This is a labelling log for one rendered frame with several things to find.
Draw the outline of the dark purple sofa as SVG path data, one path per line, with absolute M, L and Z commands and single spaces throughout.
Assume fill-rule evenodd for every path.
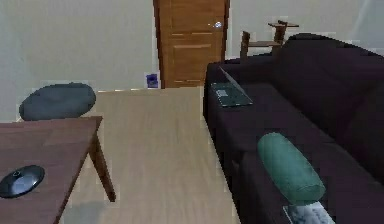
M 222 67 L 253 104 L 222 107 Z M 270 132 L 292 142 L 326 187 L 336 224 L 384 224 L 384 56 L 311 33 L 278 54 L 208 65 L 203 115 L 241 224 L 290 224 L 258 154 Z

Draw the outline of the grey open laptop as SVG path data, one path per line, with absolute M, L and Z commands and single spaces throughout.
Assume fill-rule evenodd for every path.
M 211 89 L 222 107 L 238 107 L 252 105 L 252 99 L 246 94 L 238 82 L 222 67 L 220 71 L 226 78 L 226 82 L 212 83 Z

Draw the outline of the brown wooden door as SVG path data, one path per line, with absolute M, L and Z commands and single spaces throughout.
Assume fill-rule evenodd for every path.
M 230 0 L 153 0 L 162 88 L 201 86 L 207 65 L 225 59 L 229 6 Z

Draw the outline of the dark wooden side table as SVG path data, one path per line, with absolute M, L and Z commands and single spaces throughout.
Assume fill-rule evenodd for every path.
M 277 20 L 276 22 L 269 23 L 269 26 L 275 29 L 274 38 L 272 40 L 250 41 L 250 33 L 247 31 L 242 32 L 241 48 L 240 48 L 240 61 L 243 62 L 247 59 L 248 50 L 250 48 L 264 48 L 271 47 L 271 55 L 276 55 L 284 44 L 284 37 L 287 28 L 298 28 L 298 24 Z

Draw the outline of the green bolster cushion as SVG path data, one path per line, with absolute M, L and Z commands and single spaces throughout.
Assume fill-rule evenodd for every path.
M 257 148 L 269 177 L 290 204 L 312 204 L 325 194 L 318 173 L 285 136 L 268 133 L 260 138 Z

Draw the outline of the dark grey bean bag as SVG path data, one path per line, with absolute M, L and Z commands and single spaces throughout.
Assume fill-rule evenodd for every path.
M 87 84 L 52 84 L 26 97 L 19 106 L 19 114 L 24 121 L 78 118 L 95 102 L 96 94 Z

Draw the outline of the reddish brown wooden table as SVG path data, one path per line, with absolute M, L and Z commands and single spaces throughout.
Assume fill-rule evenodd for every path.
M 0 198 L 0 224 L 58 224 L 87 157 L 110 201 L 116 193 L 98 138 L 100 116 L 0 123 L 0 180 L 37 165 L 42 182 L 32 192 Z

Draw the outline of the white printed paper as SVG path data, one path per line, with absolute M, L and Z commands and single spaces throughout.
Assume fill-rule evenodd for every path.
M 290 224 L 336 224 L 320 202 L 305 206 L 284 206 Z

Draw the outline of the black round disc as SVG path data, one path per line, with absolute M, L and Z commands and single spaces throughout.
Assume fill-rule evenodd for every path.
M 34 190 L 44 179 L 41 166 L 29 165 L 18 168 L 0 180 L 0 198 L 17 198 Z

